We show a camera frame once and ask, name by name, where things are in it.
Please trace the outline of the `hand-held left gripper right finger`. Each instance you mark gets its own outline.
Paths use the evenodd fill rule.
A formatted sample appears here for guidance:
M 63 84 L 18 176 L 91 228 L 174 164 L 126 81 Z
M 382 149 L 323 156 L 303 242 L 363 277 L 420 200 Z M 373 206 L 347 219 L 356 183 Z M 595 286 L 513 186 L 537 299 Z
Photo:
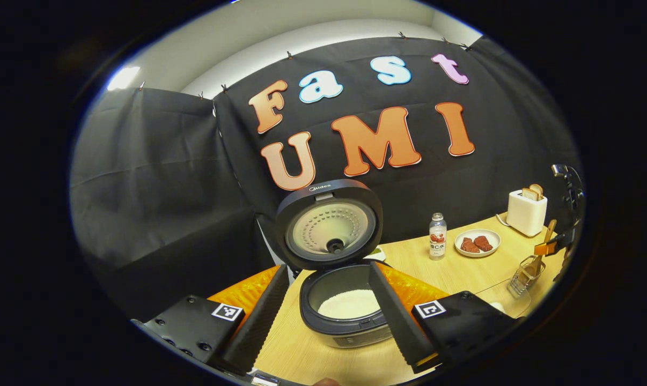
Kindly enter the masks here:
M 467 362 L 519 322 L 474 293 L 446 295 L 383 262 L 370 263 L 368 282 L 395 344 L 416 374 Z

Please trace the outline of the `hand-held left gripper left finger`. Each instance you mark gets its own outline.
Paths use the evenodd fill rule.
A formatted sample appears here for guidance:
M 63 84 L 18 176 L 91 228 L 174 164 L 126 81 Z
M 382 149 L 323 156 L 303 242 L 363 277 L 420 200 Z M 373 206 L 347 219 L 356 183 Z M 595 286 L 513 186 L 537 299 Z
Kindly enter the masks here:
M 158 315 L 132 323 L 192 361 L 245 376 L 252 371 L 289 288 L 273 266 L 215 295 L 186 295 Z

